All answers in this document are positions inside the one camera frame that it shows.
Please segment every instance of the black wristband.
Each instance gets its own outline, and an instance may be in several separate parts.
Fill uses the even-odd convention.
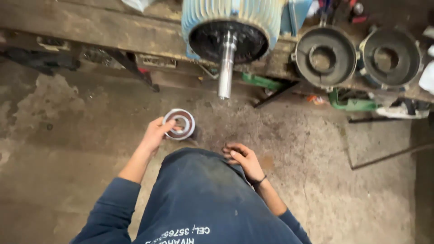
[[[260,180],[260,181],[252,181],[251,184],[252,184],[253,188],[257,188],[266,178],[267,178],[267,175],[265,175],[264,178],[262,178],[262,180]]]

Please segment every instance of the concrete floor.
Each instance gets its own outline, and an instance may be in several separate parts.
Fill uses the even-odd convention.
[[[417,240],[415,157],[349,168],[349,160],[355,165],[413,144],[410,121],[348,125],[337,111],[299,102],[262,110],[250,103],[236,94],[227,102],[174,88],[155,94],[132,79],[47,77],[0,64],[0,243],[68,242],[146,125],[177,107],[195,116],[202,147],[219,151],[227,141],[251,147],[314,243]],[[148,167],[132,238],[160,163],[174,146],[165,142]],[[427,223],[420,228],[429,230]],[[429,243],[429,237],[419,240]]]

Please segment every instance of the steel shaft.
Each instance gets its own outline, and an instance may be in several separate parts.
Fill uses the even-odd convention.
[[[223,55],[220,66],[220,76],[218,85],[218,97],[220,99],[229,99],[230,90],[232,87],[232,72],[233,60],[235,51],[237,50],[237,36],[236,33],[228,31],[224,35],[223,41]]]

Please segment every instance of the plastic bag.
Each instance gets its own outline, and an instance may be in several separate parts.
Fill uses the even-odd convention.
[[[155,2],[155,0],[122,0],[122,2],[135,10],[143,12],[143,10],[151,5],[151,3]]]

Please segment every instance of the right hand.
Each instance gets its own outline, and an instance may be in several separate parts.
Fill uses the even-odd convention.
[[[255,152],[248,147],[241,143],[231,142],[226,143],[222,151],[229,164],[238,164],[243,167],[249,181],[260,181],[265,177]]]

